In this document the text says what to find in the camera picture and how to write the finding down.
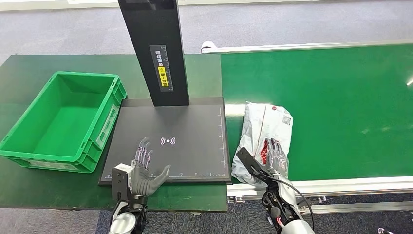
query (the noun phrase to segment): qr code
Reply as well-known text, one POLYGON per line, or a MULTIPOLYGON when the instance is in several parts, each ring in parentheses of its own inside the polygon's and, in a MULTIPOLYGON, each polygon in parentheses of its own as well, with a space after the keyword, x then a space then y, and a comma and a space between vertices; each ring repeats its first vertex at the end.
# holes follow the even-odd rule
POLYGON ((288 117, 288 116, 283 116, 282 117, 282 122, 285 123, 285 124, 290 125, 291 124, 291 118, 288 117))

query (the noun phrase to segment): gray carpet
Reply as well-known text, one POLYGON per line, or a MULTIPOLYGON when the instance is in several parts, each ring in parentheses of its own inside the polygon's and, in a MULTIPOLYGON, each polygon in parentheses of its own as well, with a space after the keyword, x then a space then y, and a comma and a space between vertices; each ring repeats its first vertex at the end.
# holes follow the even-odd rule
MULTIPOLYGON (((412 15, 409 0, 180 7, 187 54, 198 53, 206 40, 224 47, 413 39, 412 15)), ((11 54, 133 53, 118 8, 0 12, 0 41, 0 64, 11 54)), ((98 233, 107 231, 105 215, 102 212, 98 225, 104 231, 98 233)), ((319 215, 317 224, 320 233, 349 233, 355 225, 352 233, 375 233, 382 222, 409 234, 409 215, 319 215)), ((0 233, 88 234, 96 229, 98 217, 99 211, 0 209, 0 233)), ((230 206, 227 214, 150 213, 150 220, 147 233, 272 233, 265 213, 254 203, 230 206), (251 227, 246 220, 252 221, 251 227)))
MULTIPOLYGON (((110 212, 102 212, 96 234, 107 234, 110 212)), ((311 223, 311 217, 304 217, 311 223)), ((363 212, 315 215, 318 234, 377 234, 386 227, 395 234, 410 234, 413 214, 404 212, 363 212)), ((151 212, 145 229, 148 234, 272 234, 274 228, 267 221, 261 201, 229 204, 227 213, 151 212)))

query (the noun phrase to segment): robotic hand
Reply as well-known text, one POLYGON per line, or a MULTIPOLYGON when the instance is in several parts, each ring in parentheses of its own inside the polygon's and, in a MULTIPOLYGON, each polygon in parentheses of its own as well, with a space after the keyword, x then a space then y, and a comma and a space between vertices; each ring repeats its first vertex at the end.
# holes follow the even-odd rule
POLYGON ((288 160, 280 144, 274 139, 266 139, 266 144, 265 168, 253 158, 245 147, 238 151, 237 156, 253 177, 267 184, 262 204, 269 214, 268 220, 273 224, 278 234, 315 234, 298 210, 294 191, 303 198, 304 196, 285 178, 288 175, 288 160))
POLYGON ((109 234, 141 234, 148 222, 146 204, 168 178, 170 165, 155 179, 148 177, 148 165, 152 150, 148 150, 145 137, 136 150, 131 166, 119 164, 112 168, 112 197, 118 203, 112 213, 109 234))

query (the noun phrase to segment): wireless charging symbol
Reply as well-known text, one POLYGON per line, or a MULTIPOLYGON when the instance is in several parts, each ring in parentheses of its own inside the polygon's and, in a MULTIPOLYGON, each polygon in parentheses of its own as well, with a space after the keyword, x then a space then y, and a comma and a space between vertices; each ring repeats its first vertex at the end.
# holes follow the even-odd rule
POLYGON ((165 137, 161 138, 161 145, 165 145, 165 144, 174 145, 175 143, 176 143, 176 139, 174 136, 171 139, 166 139, 165 137))

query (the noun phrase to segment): yellow warning label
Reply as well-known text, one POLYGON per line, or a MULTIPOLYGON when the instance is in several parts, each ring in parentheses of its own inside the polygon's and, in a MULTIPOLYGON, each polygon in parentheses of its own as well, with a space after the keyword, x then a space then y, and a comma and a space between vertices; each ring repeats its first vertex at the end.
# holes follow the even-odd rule
POLYGON ((161 79, 162 87, 167 87, 168 80, 167 80, 167 73, 165 72, 165 67, 158 67, 158 72, 159 72, 159 78, 161 79))

